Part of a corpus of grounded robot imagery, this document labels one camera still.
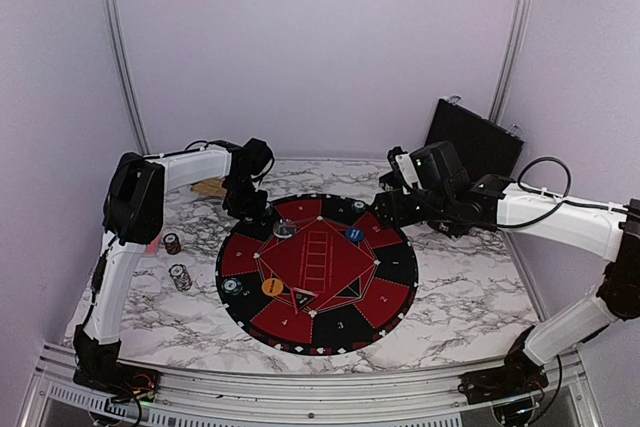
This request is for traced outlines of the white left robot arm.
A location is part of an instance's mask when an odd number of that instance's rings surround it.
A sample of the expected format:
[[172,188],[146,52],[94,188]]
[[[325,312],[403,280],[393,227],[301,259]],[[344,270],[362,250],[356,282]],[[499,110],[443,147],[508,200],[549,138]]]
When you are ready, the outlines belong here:
[[267,193],[258,185],[274,161],[266,142],[255,138],[242,146],[220,141],[167,154],[124,154],[104,202],[102,252],[92,278],[91,306],[76,326],[74,348],[119,344],[132,275],[163,229],[167,193],[221,179],[223,209],[236,219],[254,221],[266,211]]

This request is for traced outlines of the clear round dealer button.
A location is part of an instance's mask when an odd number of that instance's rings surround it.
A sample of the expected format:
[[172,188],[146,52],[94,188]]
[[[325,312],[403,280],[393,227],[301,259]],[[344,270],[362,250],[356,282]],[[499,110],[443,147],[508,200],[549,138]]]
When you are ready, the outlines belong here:
[[297,231],[297,226],[290,219],[280,219],[273,226],[273,235],[280,240],[290,239]]

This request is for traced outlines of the blue green chip pile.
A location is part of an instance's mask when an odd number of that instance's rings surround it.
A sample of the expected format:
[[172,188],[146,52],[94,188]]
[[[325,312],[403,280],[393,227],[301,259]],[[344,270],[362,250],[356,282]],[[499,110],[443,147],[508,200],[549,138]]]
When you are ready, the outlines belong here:
[[236,296],[243,291],[242,282],[235,277],[225,278],[221,284],[221,287],[222,287],[222,291],[226,295]]
[[366,204],[362,201],[356,200],[352,203],[352,210],[357,213],[364,212],[366,210]]

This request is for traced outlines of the orange black chip stack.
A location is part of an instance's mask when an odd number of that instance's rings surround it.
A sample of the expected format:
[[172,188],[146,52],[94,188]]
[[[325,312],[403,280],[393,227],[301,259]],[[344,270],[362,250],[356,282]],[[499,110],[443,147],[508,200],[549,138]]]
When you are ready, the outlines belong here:
[[164,248],[169,255],[177,255],[181,252],[181,243],[176,233],[169,232],[162,239]]

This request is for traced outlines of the orange round blind button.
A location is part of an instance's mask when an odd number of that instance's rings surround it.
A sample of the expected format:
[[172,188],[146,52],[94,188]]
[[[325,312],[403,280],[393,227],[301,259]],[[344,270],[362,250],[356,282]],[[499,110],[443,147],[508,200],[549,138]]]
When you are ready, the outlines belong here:
[[261,285],[262,292],[268,297],[277,297],[284,290],[284,283],[275,277],[266,279]]

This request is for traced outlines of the black triangular button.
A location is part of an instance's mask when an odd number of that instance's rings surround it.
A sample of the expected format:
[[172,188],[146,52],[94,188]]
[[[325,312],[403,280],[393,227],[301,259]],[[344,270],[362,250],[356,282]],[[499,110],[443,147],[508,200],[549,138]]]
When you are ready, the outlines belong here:
[[300,312],[306,305],[313,302],[318,297],[318,294],[313,291],[304,290],[301,288],[291,289],[291,299],[294,312]]

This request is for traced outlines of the blue round blind button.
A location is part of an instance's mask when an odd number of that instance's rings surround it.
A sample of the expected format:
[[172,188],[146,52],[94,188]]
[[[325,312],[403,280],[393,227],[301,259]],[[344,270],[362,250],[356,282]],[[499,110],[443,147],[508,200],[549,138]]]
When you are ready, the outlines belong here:
[[364,232],[359,228],[350,227],[345,232],[345,238],[350,242],[359,243],[364,239],[364,237]]

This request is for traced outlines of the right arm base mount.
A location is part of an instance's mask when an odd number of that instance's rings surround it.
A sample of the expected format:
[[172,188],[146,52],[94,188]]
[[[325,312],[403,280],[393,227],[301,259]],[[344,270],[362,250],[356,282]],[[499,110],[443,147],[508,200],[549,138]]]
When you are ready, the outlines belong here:
[[524,353],[525,340],[533,329],[527,328],[516,338],[501,366],[460,376],[458,392],[470,405],[542,390],[549,385],[543,367]]

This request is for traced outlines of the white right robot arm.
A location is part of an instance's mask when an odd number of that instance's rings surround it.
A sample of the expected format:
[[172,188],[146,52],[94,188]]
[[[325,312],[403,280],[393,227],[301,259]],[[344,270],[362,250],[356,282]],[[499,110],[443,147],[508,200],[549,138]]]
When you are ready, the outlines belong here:
[[414,152],[394,147],[387,160],[398,186],[373,202],[385,227],[425,222],[450,238],[473,228],[516,232],[576,247],[607,263],[599,287],[518,338],[495,375],[502,393],[519,393],[534,370],[566,348],[613,323],[638,318],[638,200],[587,201],[495,174],[472,182],[448,141]]

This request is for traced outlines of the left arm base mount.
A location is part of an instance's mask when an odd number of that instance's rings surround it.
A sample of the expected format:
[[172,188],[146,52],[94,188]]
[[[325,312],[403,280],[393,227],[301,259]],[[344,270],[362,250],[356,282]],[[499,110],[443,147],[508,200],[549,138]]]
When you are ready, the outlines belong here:
[[121,344],[120,340],[100,344],[84,331],[82,325],[77,325],[73,337],[76,354],[73,381],[84,387],[111,393],[116,402],[124,402],[131,397],[152,401],[157,393],[160,373],[122,364],[119,361]]

